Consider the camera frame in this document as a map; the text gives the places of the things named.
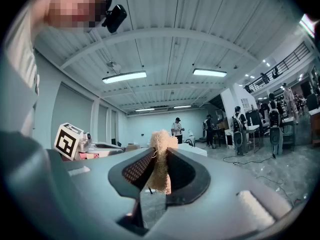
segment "floor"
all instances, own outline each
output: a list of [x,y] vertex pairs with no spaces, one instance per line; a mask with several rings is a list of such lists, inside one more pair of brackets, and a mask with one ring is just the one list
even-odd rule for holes
[[[230,157],[225,160],[243,163],[244,165],[231,164],[250,171],[254,177],[258,177],[259,181],[276,191],[289,203],[297,205],[310,196],[320,176],[320,147],[312,147],[309,144],[310,118],[308,114],[299,117],[299,124],[295,125],[295,136],[296,146],[294,149],[284,147],[283,154],[277,156],[276,159],[271,158],[261,163],[244,164],[272,157],[269,137],[265,137],[263,147],[256,153],[251,148],[245,156]],[[212,159],[222,160],[225,157],[235,155],[235,151],[227,148],[225,144],[212,149],[206,147],[206,143],[197,142],[196,147],[207,150],[207,156]],[[140,200],[143,220],[147,228],[150,229],[165,212],[166,196],[155,191],[150,194],[146,188],[141,192]]]

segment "window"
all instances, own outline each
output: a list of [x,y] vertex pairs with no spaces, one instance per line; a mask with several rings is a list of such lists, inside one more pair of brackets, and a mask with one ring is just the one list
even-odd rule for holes
[[61,84],[57,92],[51,121],[51,145],[54,146],[59,126],[69,123],[90,132],[93,101]]
[[107,108],[99,105],[98,113],[98,141],[107,142]]
[[243,106],[244,112],[247,112],[247,111],[249,111],[251,109],[250,105],[249,105],[249,101],[248,101],[247,98],[242,98],[241,102],[242,102],[242,106]]

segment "table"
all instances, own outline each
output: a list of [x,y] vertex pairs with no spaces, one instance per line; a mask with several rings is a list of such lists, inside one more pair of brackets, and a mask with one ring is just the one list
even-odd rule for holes
[[289,140],[283,140],[283,144],[291,144],[292,146],[295,146],[296,143],[296,135],[295,135],[295,124],[294,124],[294,117],[288,117],[285,118],[283,123],[283,126],[292,126],[292,133],[284,133],[283,137],[289,136]]
[[309,111],[311,124],[311,142],[312,145],[320,143],[320,108]]
[[207,151],[202,149],[202,148],[198,148],[195,146],[190,146],[188,143],[182,143],[182,144],[178,144],[178,149],[179,150],[184,150],[184,151],[189,151],[198,155],[202,155],[207,157]]
[[248,134],[253,134],[253,153],[255,154],[256,153],[256,143],[255,143],[255,131],[258,129],[258,132],[259,132],[259,148],[258,150],[260,149],[260,125],[250,125],[247,127],[246,129],[246,132]]
[[219,147],[221,147],[220,139],[221,139],[221,136],[223,137],[224,131],[225,131],[225,128],[218,128],[218,129],[214,128],[214,129],[212,129],[212,136],[213,136],[214,145],[216,145],[216,139],[218,139]]

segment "white table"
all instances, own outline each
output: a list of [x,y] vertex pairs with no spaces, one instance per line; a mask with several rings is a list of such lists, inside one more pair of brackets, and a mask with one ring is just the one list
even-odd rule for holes
[[285,118],[285,119],[283,119],[283,121],[284,121],[285,123],[293,122],[293,121],[294,121],[294,117],[291,116],[291,117]]
[[320,113],[320,107],[314,110],[309,111],[310,116]]
[[320,129],[320,107],[309,111],[311,124],[311,142],[313,145],[320,143],[319,129]]
[[291,145],[291,147],[294,149],[294,146],[296,145],[296,135],[295,135],[295,124],[294,124],[294,117],[290,116],[288,118],[283,119],[284,126],[292,126],[292,133],[284,133],[284,140],[283,140],[283,144],[289,144]]
[[258,129],[259,133],[259,148],[257,151],[260,149],[260,126],[259,125],[250,125],[247,127],[246,132],[249,134],[253,134],[253,153],[256,153],[256,143],[255,143],[255,131]]
[[190,146],[188,143],[178,144],[179,150],[189,151],[198,155],[207,157],[207,151],[196,146]]

